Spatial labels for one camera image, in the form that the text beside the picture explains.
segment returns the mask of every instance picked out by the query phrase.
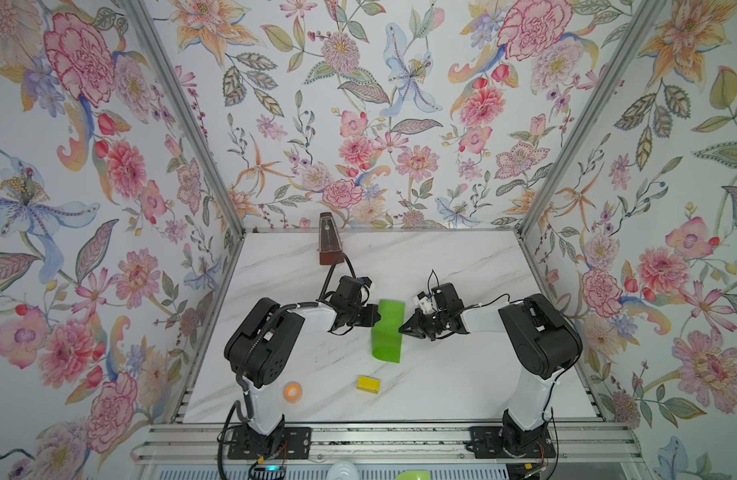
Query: pink peony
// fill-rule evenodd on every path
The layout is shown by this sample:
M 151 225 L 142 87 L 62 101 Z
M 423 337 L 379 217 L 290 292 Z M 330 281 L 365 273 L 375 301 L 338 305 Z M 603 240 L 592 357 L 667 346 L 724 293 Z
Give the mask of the pink peony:
M 32 365 L 46 337 L 46 319 L 38 307 L 29 309 L 21 318 L 0 324 L 0 356 L 21 369 Z
M 48 61 L 75 100 L 83 95 L 98 108 L 115 88 L 115 65 L 104 37 L 73 13 L 57 13 L 53 20 L 54 30 L 43 36 Z
M 362 135 L 347 138 L 339 148 L 339 157 L 353 165 L 365 163 L 372 154 L 373 144 Z
M 113 142 L 107 152 L 107 177 L 113 182 L 115 190 L 125 198 L 138 197 L 147 172 L 144 169 L 144 158 L 139 149 L 131 147 L 127 141 Z
M 488 125 L 504 110 L 507 101 L 502 97 L 502 91 L 492 86 L 474 91 L 459 113 L 462 123 L 468 127 Z
M 584 245 L 587 264 L 601 270 L 611 270 L 613 260 L 619 253 L 619 241 L 613 237 L 597 234 Z
M 188 205 L 192 214 L 195 215 L 200 208 L 201 198 L 198 162 L 193 158 L 190 160 L 190 165 L 182 165 L 176 169 L 176 176 L 179 178 L 179 191 L 176 192 L 176 198 Z
M 150 89 L 139 63 L 126 55 L 119 55 L 115 62 L 115 92 L 134 117 L 147 123 Z
M 695 216 L 680 228 L 674 229 L 665 241 L 684 257 L 699 258 L 712 254 L 713 248 L 707 241 L 708 238 L 707 226 L 700 216 Z
M 323 201 L 335 208 L 347 208 L 363 198 L 363 187 L 354 181 L 342 179 L 323 189 Z
M 65 380 L 74 382 L 86 370 L 94 353 L 94 335 L 80 320 L 57 325 L 46 340 L 47 353 L 40 356 L 43 384 L 58 389 Z
M 146 248 L 140 250 L 138 255 L 136 252 L 129 252 L 126 260 L 127 262 L 121 261 L 118 264 L 123 273 L 114 275 L 112 283 L 116 284 L 115 294 L 119 299 L 125 300 L 128 297 L 126 306 L 131 310 L 142 305 L 143 296 L 160 292 L 160 270 L 155 270 L 158 259 L 151 256 L 150 250 Z
M 557 42 L 533 60 L 531 89 L 543 91 L 565 82 L 583 55 L 584 46 L 574 38 Z
M 342 74 L 350 73 L 361 60 L 358 44 L 346 33 L 328 35 L 323 42 L 321 53 L 325 62 Z
M 532 144 L 520 141 L 509 152 L 497 155 L 499 169 L 495 177 L 502 179 L 517 177 L 547 158 L 548 153 L 548 148 L 534 148 Z
M 622 289 L 616 285 L 616 279 L 604 270 L 593 268 L 582 279 L 584 284 L 584 300 L 598 315 L 611 318 L 622 310 L 619 298 Z
M 160 195 L 160 188 L 155 184 L 154 180 L 147 182 L 147 186 L 142 189 L 142 212 L 144 217 L 155 223 L 155 217 L 161 216 L 166 212 L 166 202 Z
M 469 150 L 474 154 L 479 154 L 486 146 L 486 142 L 491 138 L 491 127 L 471 128 L 459 141 L 459 151 Z
M 507 45 L 505 58 L 534 57 L 558 41 L 572 15 L 566 0 L 518 0 L 504 19 L 497 46 Z
M 136 393 L 136 380 L 126 372 L 119 373 L 114 382 L 102 384 L 86 420 L 89 448 L 105 453 L 123 436 L 133 418 Z
M 437 170 L 439 158 L 429 147 L 421 148 L 420 145 L 415 145 L 413 150 L 407 148 L 397 157 L 398 166 L 395 170 L 401 172 L 401 175 L 408 174 L 417 182 L 421 182 L 432 176 L 431 171 Z
M 689 281 L 689 266 L 669 248 L 646 248 L 638 272 L 643 283 L 656 293 L 677 293 Z
M 675 339 L 672 356 L 683 362 L 678 368 L 678 388 L 690 395 L 696 394 L 700 404 L 709 406 L 709 394 L 715 399 L 715 408 L 733 413 L 737 406 L 737 349 L 720 350 L 723 336 L 716 330 L 707 336 L 700 331 L 689 334 L 688 342 Z
M 342 137 L 360 135 L 367 125 L 367 118 L 361 118 L 360 115 L 345 110 L 342 113 L 342 126 L 339 128 L 339 133 L 342 134 Z

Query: floral wallpaper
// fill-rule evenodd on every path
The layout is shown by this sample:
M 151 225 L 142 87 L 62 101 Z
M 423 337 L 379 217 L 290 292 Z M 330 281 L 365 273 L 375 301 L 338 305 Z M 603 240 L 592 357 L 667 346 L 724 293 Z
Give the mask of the floral wallpaper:
M 737 479 L 737 0 L 671 0 L 527 241 L 655 478 Z
M 635 0 L 149 2 L 245 225 L 515 226 Z
M 118 2 L 0 0 L 0 478 L 124 478 L 179 400 L 237 240 L 170 111 Z

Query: orange lily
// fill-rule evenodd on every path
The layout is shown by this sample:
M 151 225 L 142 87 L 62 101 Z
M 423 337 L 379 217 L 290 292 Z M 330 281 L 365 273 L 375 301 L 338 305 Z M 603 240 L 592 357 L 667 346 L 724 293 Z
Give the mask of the orange lily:
M 600 166 L 600 170 L 598 170 L 597 175 L 595 175 L 595 178 L 593 178 L 593 181 L 589 182 L 589 184 L 582 189 L 582 191 L 577 192 L 573 188 L 564 188 L 561 191 L 557 192 L 555 195 L 560 195 L 563 192 L 565 192 L 565 199 L 570 200 L 570 203 L 568 203 L 565 206 L 561 206 L 559 209 L 562 210 L 566 208 L 567 210 L 564 211 L 562 214 L 557 214 L 556 216 L 564 216 L 570 214 L 574 208 L 576 208 L 576 205 L 579 205 L 579 211 L 582 213 L 582 222 L 584 223 L 584 228 L 589 231 L 589 227 L 587 226 L 587 219 L 584 216 L 584 204 L 591 205 L 593 208 L 597 208 L 595 204 L 589 200 L 587 200 L 587 197 L 584 196 L 584 194 L 587 193 L 587 191 L 593 187 L 595 184 L 595 181 L 600 176 L 600 172 L 603 171 L 603 165 Z
M 248 175 L 248 178 L 254 178 L 258 174 L 259 178 L 262 180 L 262 187 L 259 188 L 259 191 L 256 194 L 256 196 L 258 197 L 259 194 L 262 192 L 262 190 L 265 189 L 265 172 L 267 172 L 268 174 L 277 175 L 278 177 L 283 177 L 283 178 L 293 178 L 293 177 L 291 177 L 290 175 L 284 175 L 284 174 L 278 173 L 270 168 L 272 165 L 279 164 L 280 161 L 263 164 L 262 154 L 259 152 L 259 146 L 256 144 L 256 139 L 253 138 L 253 136 L 251 137 L 251 139 L 254 140 L 254 150 L 256 150 L 256 164 L 253 167 L 247 168 L 243 170 L 242 172 L 240 172 L 240 174 L 238 174 L 238 180 L 235 182 L 235 185 L 232 185 L 232 187 L 235 188 L 238 186 L 238 184 L 240 183 L 240 180 L 243 178 L 243 175 Z

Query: black cable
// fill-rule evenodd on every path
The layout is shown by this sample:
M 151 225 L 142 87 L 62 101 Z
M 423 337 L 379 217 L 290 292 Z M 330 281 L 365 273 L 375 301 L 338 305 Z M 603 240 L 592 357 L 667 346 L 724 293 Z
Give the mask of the black cable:
M 337 256 L 334 259 L 334 261 L 331 263 L 331 268 L 328 269 L 328 274 L 325 277 L 325 283 L 323 283 L 323 289 L 321 290 L 321 294 L 318 297 L 318 301 L 322 302 L 323 300 L 325 300 L 325 290 L 328 288 L 328 283 L 331 283 L 331 276 L 334 274 L 334 269 L 336 268 L 336 264 L 342 258 L 344 258 L 344 261 L 347 262 L 347 266 L 350 267 L 350 274 L 352 274 L 352 278 L 357 278 L 355 276 L 355 269 L 352 268 L 352 262 L 350 262 L 349 257 L 347 257 L 347 255 L 345 254 L 339 254 L 339 256 Z

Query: marble table surface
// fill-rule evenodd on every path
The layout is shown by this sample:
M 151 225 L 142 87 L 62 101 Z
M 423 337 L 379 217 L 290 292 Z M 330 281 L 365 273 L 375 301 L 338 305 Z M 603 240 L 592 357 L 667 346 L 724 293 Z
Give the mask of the marble table surface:
M 427 289 L 431 269 L 451 282 L 465 305 L 501 293 L 513 299 L 539 291 L 511 231 L 341 232 L 344 253 L 358 276 L 373 281 L 371 302 L 406 302 Z M 314 300 L 327 266 L 318 264 L 318 234 L 249 234 L 192 391 L 184 422 L 223 422 L 241 388 L 223 356 L 232 333 L 263 296 L 282 303 Z M 349 274 L 337 266 L 338 278 Z M 278 398 L 287 422 L 501 419 L 520 364 L 507 333 L 453 335 L 431 342 L 403 338 L 401 362 L 371 355 L 371 332 L 300 336 L 276 381 L 302 385 L 296 404 Z M 378 395 L 355 388 L 359 376 L 381 380 Z M 552 402 L 556 418 L 594 417 L 575 370 L 563 375 Z

